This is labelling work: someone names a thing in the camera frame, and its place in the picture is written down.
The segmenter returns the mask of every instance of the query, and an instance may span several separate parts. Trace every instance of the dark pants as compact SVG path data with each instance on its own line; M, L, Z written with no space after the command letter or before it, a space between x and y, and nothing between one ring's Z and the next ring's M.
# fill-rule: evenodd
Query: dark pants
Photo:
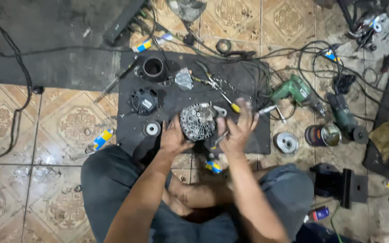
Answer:
M103 242L122 202L142 173L118 146L91 155L81 173L85 211L97 242ZM168 189L172 174L166 179ZM313 199L310 178L294 164L277 167L259 180L272 208L294 239ZM187 222L163 202L150 227L150 242L235 242L244 231L235 206L203 224Z

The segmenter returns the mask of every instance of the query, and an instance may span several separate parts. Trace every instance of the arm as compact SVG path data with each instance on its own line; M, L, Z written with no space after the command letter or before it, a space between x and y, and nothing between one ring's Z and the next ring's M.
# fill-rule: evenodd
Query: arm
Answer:
M105 242L147 242L149 227L163 195L166 176L176 155L192 147L184 141L179 116L169 128L163 122L160 150L142 173L115 215Z
M238 99L241 116L238 124L232 120L219 119L219 134L226 125L230 135L219 145L229 161L235 204L244 218L249 236L254 242L288 243L286 231L277 217L247 163L244 146L250 133L255 130L259 114L254 119L251 103Z

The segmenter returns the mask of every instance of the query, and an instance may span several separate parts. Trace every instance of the tin can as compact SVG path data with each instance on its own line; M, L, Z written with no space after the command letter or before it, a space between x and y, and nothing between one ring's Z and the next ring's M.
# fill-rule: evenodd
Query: tin can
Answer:
M340 129L334 124L311 125L305 130L305 140L311 146L337 146L342 140Z

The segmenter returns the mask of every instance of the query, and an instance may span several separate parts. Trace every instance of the rubber ring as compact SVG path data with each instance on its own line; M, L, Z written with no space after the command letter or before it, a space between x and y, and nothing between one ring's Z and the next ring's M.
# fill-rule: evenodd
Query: rubber ring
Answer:
M222 47L220 47L221 44L225 44L226 47L227 47L227 50L222 49ZM219 53L221 53L221 54L229 53L230 50L232 49L232 44L230 43L229 40L220 39L219 41L217 41L216 49L217 49L217 51L219 51Z

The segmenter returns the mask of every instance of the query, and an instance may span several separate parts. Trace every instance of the hand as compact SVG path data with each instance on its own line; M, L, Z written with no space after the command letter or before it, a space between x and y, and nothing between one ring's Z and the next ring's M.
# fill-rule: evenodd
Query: hand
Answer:
M181 124L179 123L179 115L176 115L168 128L166 122L163 121L162 138L160 140L160 149L176 156L194 146L193 143L184 140Z
M244 98L238 98L236 104L241 108L238 124L235 124L231 119L218 118L218 134L223 136L226 127L228 127L230 135L226 136L219 146L225 154L243 153L246 141L250 133L255 130L259 122L259 113L256 113L253 118L251 111L251 102L246 102Z

